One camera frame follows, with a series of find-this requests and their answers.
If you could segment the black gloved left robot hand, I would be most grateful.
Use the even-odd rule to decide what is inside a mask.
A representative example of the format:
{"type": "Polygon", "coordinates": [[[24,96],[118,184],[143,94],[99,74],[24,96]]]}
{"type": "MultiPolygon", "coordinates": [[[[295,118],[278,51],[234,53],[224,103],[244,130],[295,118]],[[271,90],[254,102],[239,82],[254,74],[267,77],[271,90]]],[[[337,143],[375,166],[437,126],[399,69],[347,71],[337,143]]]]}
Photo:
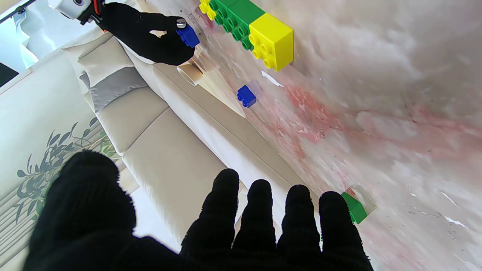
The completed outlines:
{"type": "Polygon", "coordinates": [[[136,237],[136,213],[109,158],[81,151],[47,192],[29,241],[24,271],[371,271],[341,194],[319,198],[320,228],[309,189],[289,189],[276,240],[272,188],[256,180],[235,232],[239,175],[222,170],[199,217],[175,253],[152,237],[136,237]]]}

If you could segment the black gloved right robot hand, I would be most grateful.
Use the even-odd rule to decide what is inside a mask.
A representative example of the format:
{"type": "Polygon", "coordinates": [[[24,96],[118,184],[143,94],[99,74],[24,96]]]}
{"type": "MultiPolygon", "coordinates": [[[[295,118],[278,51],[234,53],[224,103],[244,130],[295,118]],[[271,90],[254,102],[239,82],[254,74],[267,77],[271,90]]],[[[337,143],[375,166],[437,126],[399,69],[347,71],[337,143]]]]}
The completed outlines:
{"type": "Polygon", "coordinates": [[[104,5],[101,29],[111,33],[141,57],[155,63],[178,66],[190,60],[195,49],[187,46],[176,31],[183,17],[140,12],[119,2],[104,5]]]}

